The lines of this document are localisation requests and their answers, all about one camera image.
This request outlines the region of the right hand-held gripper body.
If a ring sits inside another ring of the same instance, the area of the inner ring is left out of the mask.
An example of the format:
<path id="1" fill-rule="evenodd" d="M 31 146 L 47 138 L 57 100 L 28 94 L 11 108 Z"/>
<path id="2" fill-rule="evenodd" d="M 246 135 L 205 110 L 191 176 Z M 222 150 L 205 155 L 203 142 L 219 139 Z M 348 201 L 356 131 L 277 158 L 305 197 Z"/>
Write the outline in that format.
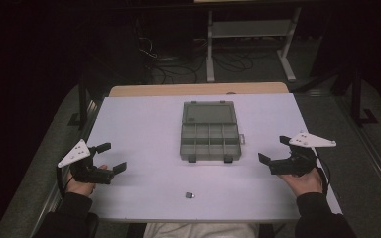
<path id="1" fill-rule="evenodd" d="M 297 175 L 309 173 L 317 165 L 316 147 L 335 147 L 336 142 L 308 132 L 300 132 L 290 138 L 290 156 L 272 160 L 269 169 L 272 175 Z"/>

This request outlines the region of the grey clear plastic organizer box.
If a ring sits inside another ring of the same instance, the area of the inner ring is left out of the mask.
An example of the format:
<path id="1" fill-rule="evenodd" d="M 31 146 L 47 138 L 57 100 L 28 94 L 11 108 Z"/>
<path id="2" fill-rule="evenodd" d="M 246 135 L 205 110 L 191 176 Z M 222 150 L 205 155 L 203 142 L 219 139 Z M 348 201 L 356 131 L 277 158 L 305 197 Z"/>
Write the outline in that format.
<path id="1" fill-rule="evenodd" d="M 240 159 L 241 144 L 232 101 L 184 103 L 180 141 L 180 155 L 184 161 L 231 164 Z"/>

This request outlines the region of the white metal stand frame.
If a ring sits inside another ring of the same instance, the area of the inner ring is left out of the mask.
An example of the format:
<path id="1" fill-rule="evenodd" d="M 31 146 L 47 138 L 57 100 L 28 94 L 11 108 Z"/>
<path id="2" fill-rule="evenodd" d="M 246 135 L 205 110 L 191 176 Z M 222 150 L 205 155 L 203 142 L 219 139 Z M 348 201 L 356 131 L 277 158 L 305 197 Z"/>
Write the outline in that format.
<path id="1" fill-rule="evenodd" d="M 212 42 L 222 38 L 248 38 L 248 37 L 284 37 L 283 46 L 276 50 L 287 81 L 293 82 L 296 76 L 293 73 L 287 54 L 298 25 L 302 8 L 297 7 L 290 19 L 284 20 L 255 20 L 255 21 L 225 21 L 213 20 L 213 12 L 208 12 L 207 26 L 207 57 L 206 75 L 208 82 L 215 82 L 215 73 L 212 56 Z"/>

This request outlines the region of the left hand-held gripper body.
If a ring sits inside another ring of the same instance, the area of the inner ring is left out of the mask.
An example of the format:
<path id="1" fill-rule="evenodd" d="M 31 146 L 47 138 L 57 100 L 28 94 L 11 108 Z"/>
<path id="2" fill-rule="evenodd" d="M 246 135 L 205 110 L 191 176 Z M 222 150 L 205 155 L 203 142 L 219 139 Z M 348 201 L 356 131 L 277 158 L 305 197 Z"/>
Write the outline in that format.
<path id="1" fill-rule="evenodd" d="M 95 147 L 88 147 L 83 139 L 80 139 L 58 162 L 57 168 L 69 169 L 76 181 L 84 183 L 111 184 L 114 172 L 97 167 L 93 158 L 96 154 Z"/>

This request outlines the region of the person's left hand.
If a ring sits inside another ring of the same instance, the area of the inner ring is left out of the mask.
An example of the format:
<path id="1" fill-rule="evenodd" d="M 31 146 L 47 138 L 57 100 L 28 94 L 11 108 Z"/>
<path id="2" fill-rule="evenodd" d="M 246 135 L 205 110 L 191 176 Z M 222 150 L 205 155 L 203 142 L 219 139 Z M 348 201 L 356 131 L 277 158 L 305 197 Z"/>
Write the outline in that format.
<path id="1" fill-rule="evenodd" d="M 96 188 L 95 183 L 84 183 L 76 181 L 71 172 L 67 173 L 66 179 L 66 192 L 76 193 L 79 195 L 90 197 Z"/>

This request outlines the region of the person's light trousers lap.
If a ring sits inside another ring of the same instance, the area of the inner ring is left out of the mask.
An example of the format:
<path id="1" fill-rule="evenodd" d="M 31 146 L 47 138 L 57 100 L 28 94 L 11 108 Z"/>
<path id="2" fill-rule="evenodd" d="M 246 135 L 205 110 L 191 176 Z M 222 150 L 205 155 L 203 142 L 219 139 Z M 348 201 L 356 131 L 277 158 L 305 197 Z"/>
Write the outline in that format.
<path id="1" fill-rule="evenodd" d="M 148 223 L 143 238 L 258 238 L 255 223 Z"/>

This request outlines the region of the black metal stand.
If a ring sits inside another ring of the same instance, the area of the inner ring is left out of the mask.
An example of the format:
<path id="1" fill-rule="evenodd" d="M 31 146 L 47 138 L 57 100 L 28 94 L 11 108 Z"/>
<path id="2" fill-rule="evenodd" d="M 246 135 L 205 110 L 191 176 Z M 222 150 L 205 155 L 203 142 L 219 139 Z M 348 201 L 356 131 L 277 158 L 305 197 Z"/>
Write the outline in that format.
<path id="1" fill-rule="evenodd" d="M 357 67 L 352 69 L 350 116 L 362 128 L 364 124 L 376 124 L 377 118 L 370 109 L 361 107 L 362 78 Z"/>
<path id="2" fill-rule="evenodd" d="M 92 99 L 86 87 L 84 76 L 82 75 L 78 82 L 78 111 L 70 116 L 68 121 L 69 126 L 77 126 L 82 130 L 88 121 L 90 106 Z"/>

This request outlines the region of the wooden table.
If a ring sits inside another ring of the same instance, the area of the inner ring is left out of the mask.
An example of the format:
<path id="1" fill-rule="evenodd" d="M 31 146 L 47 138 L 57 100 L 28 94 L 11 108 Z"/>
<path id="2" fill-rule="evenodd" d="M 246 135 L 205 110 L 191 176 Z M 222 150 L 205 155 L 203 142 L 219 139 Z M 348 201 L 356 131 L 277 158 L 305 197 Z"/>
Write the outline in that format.
<path id="1" fill-rule="evenodd" d="M 282 82 L 202 83 L 166 85 L 126 85 L 111 89 L 110 97 L 274 94 L 288 93 Z"/>

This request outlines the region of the person's right hand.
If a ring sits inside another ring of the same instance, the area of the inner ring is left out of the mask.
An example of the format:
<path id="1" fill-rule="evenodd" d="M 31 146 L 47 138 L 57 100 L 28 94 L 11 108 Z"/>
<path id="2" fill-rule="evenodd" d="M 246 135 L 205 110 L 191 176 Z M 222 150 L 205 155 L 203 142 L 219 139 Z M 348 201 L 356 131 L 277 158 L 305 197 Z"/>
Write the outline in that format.
<path id="1" fill-rule="evenodd" d="M 306 193 L 322 193 L 322 179 L 317 169 L 312 169 L 309 173 L 300 177 L 294 175 L 279 175 L 291 189 L 296 197 Z"/>

